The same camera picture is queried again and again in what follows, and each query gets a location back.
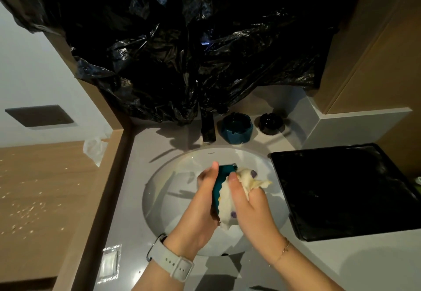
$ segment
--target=white sink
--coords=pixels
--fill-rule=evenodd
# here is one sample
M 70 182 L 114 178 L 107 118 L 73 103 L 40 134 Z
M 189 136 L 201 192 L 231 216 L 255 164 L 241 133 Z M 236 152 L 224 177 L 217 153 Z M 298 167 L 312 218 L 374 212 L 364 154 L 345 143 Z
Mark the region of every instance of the white sink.
M 193 150 L 178 156 L 150 178 L 143 194 L 142 209 L 146 223 L 156 236 L 163 232 L 168 234 L 175 228 L 197 191 L 197 176 L 211 166 L 213 161 L 218 161 L 220 165 L 236 163 L 238 167 L 255 170 L 257 179 L 272 181 L 273 184 L 265 189 L 270 209 L 277 227 L 281 228 L 285 224 L 289 211 L 271 161 L 252 151 L 220 146 Z M 239 226 L 234 225 L 228 231 L 217 228 L 199 255 L 217 257 L 223 253 L 231 255 L 251 248 Z

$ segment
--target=human hand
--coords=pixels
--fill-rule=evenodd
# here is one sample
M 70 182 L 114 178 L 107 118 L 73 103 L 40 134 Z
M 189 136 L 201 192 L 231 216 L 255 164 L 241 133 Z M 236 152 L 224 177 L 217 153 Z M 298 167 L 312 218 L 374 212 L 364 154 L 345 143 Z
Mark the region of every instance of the human hand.
M 212 189 L 218 176 L 219 165 L 204 170 L 197 177 L 198 190 L 175 229 L 164 245 L 177 254 L 193 261 L 197 252 L 208 243 L 218 227 L 219 218 L 212 212 Z
M 287 242 L 275 225 L 265 192 L 261 188 L 252 189 L 247 201 L 235 172 L 230 173 L 228 183 L 241 230 L 262 257 L 274 264 Z

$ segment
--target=bracelet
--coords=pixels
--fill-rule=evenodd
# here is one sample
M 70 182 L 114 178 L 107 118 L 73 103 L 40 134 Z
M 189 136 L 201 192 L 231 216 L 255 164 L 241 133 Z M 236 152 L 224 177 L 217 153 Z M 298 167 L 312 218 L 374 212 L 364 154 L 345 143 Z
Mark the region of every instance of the bracelet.
M 291 245 L 291 242 L 290 242 L 287 238 L 285 238 L 285 240 L 287 240 L 287 245 L 286 245 L 286 246 L 285 246 L 285 248 L 282 250 L 281 255 L 280 255 L 280 256 L 279 256 L 279 258 L 275 261 L 274 265 L 275 265 L 276 263 L 278 263 L 278 261 L 279 261 L 279 260 L 281 260 L 282 256 L 283 256 L 285 253 L 287 253 L 287 252 L 289 251 L 289 247 L 290 247 L 290 245 Z

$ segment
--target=white watch strap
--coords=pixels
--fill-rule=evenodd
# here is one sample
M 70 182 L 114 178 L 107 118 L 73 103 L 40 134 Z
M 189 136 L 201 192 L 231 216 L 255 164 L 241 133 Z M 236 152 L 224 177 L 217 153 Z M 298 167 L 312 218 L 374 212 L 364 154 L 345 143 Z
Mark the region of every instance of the white watch strap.
M 150 250 L 149 256 L 154 259 L 160 267 L 168 272 L 170 277 L 181 282 L 185 282 L 187 280 L 187 277 L 194 267 L 193 262 L 172 253 L 159 239 Z

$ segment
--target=countertop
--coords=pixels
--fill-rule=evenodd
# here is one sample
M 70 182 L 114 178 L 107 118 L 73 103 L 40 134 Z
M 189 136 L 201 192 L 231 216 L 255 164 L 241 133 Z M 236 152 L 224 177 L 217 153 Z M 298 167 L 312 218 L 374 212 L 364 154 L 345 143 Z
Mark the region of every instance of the countertop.
M 145 270 L 146 253 L 156 237 L 143 217 L 141 201 L 145 184 L 155 171 L 189 150 L 227 144 L 218 133 L 214 144 L 203 144 L 200 125 L 194 121 L 184 127 L 174 123 L 140 127 L 106 243 L 106 247 L 122 245 L 119 276 L 95 285 L 95 291 L 129 291 Z M 294 150 L 283 134 L 267 136 L 254 128 L 251 141 L 238 147 L 263 155 Z M 421 286 L 421 230 L 303 242 L 287 220 L 281 232 L 346 290 L 419 290 Z M 280 276 L 253 249 L 226 257 L 197 256 L 194 263 L 186 291 L 286 290 Z

